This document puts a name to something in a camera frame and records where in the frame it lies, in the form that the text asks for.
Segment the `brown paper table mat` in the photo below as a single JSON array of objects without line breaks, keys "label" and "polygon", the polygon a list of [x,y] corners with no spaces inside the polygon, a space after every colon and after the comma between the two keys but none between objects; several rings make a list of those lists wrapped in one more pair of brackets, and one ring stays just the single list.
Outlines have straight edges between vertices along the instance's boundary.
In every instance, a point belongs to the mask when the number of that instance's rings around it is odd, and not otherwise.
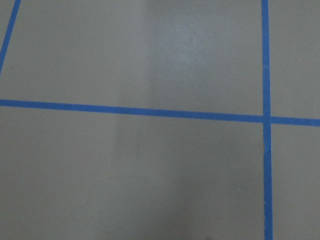
[{"label": "brown paper table mat", "polygon": [[317,240],[317,0],[3,0],[3,240]]}]

